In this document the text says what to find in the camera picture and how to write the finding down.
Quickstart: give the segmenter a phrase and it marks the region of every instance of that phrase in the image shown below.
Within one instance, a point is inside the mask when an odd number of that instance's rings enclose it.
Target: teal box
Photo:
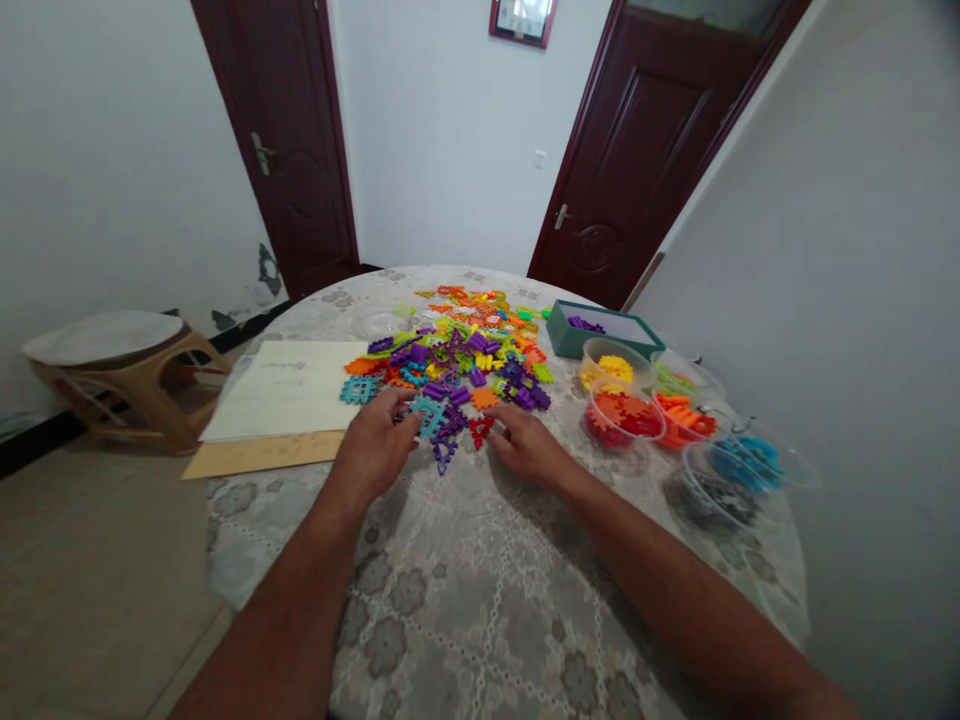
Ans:
[[[589,323],[602,325],[607,331],[606,335],[571,326],[568,319],[575,315],[579,315],[581,320]],[[557,300],[553,310],[550,311],[547,333],[550,335],[553,352],[559,357],[574,360],[580,360],[583,357],[583,343],[593,337],[616,340],[633,348],[647,360],[650,360],[653,353],[666,349],[663,341],[650,329],[650,326],[636,315],[618,313],[602,307],[568,303],[563,300]]]

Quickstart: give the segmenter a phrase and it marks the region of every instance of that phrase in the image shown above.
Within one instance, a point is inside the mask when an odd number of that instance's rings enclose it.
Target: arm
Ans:
[[[397,479],[422,415],[390,388],[350,424],[330,476],[170,718],[326,715],[340,615],[367,508]]]
[[[507,406],[487,415],[507,428],[488,440],[504,465],[573,511],[654,638],[698,686],[744,713],[857,717],[732,585],[577,464],[539,420]]]

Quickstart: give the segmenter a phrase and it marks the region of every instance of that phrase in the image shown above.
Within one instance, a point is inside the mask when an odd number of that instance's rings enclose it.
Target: tablecloth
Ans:
[[[512,306],[588,302],[528,278],[464,266],[400,267],[352,278],[277,318],[263,340],[355,340],[357,318],[416,290],[503,290]],[[679,522],[659,484],[675,457],[611,457],[580,428],[578,364],[540,348],[556,383],[541,413],[602,482],[686,542],[796,645],[809,633],[803,554],[792,521],[775,535],[717,539]],[[475,415],[469,408],[468,415]],[[331,463],[206,481],[211,582],[241,608],[303,519]],[[461,442],[444,476],[429,447],[371,507],[340,632],[331,710],[343,718],[612,717],[676,712],[673,669],[597,562],[570,513],[510,478],[486,446]]]

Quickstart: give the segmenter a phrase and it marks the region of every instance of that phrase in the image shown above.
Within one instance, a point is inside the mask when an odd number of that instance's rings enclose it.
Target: door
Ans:
[[[615,1],[528,275],[620,309],[807,4]]]
[[[325,3],[192,2],[287,292],[356,275]]]

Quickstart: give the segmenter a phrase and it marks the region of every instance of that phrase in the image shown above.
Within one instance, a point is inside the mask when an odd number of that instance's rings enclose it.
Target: hand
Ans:
[[[351,510],[366,513],[370,504],[393,485],[410,451],[423,413],[410,413],[399,425],[393,418],[415,390],[389,387],[365,405],[347,428],[324,485]]]
[[[512,405],[497,405],[483,414],[506,427],[503,435],[490,433],[487,442],[514,475],[556,491],[585,472],[533,415]]]

